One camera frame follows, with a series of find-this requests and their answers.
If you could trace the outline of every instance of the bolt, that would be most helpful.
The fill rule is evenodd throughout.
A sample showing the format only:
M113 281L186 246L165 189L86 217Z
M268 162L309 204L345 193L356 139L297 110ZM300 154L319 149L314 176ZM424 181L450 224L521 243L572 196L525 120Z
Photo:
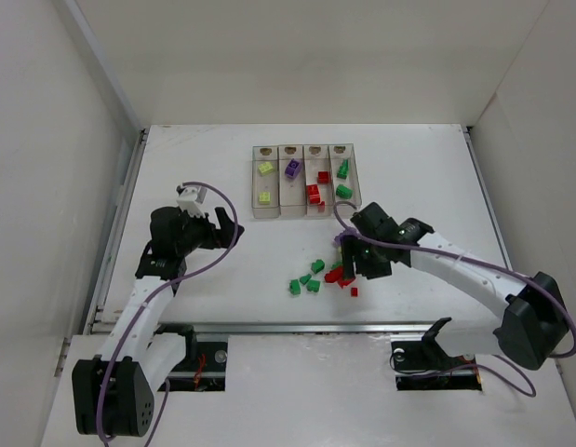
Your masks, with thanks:
M393 358L397 363L401 363L403 360L405 360L406 359L405 355L406 351L401 347L398 347L393 351Z
M225 363L228 359L228 353L220 349L215 353L215 361L218 363Z

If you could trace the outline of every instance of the red block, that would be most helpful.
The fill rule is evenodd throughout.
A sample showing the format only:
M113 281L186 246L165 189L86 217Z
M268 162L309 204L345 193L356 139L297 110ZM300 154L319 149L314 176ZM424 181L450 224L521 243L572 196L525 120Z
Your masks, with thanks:
M343 276L343 265L331 270L325 275L325 282L330 284L339 281Z
M309 184L306 186L306 191L308 192L308 201L311 204L318 205L321 203L321 193L318 191L318 186L316 184Z
M318 182L319 183L328 183L328 172L325 170L320 170L318 172Z
M337 281L337 283L339 284L339 286L343 289L345 286L349 286L350 284L352 284L355 281L355 278L352 279L340 279L339 281Z

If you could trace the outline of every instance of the white table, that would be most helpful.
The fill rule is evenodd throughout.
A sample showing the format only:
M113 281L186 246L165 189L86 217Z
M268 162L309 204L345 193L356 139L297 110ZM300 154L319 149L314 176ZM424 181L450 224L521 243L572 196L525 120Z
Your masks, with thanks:
M252 146L351 142L364 204L378 202L399 222L417 217L471 253L502 263L502 255L458 125L154 126L141 161L103 321L115 321L130 294L150 213L175 204L183 181L211 183L235 203L246 232L214 270L181 284L163 321L241 323L409 323L442 317L487 321L490 313L448 284L395 265L389 278L337 285L318 296L288 292L290 279L317 258L332 263L340 227L332 218L255 220L250 204ZM209 193L205 209L222 204ZM189 271L219 251L195 251Z
M76 432L70 378L103 340L73 339L42 447L102 445ZM576 447L575 418L551 360L529 372L538 390L529 399L487 373L483 392L396 391L384 335L232 336L228 354L226 391L172 393L152 447ZM495 358L478 361L525 386Z

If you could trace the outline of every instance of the red wire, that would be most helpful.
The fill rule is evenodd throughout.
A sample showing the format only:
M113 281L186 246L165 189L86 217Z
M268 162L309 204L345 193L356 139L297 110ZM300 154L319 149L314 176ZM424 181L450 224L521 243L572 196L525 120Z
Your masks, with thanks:
M198 358L198 370L196 370L196 372L194 373L194 391L196 391L196 389L198 388L198 384L201 381L201 375L203 374L203 369L205 368L205 363L207 362L207 359L205 357L205 354L201 354L201 357Z

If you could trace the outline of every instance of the wall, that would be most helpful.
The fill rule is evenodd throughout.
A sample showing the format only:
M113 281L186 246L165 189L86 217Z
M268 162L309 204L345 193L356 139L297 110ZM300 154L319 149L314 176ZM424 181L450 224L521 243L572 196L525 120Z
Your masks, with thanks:
M0 0L0 445L39 442L121 147L50 1Z
M79 0L143 125L474 124L546 0Z
M514 267L555 276L576 319L576 0L550 1L472 137Z

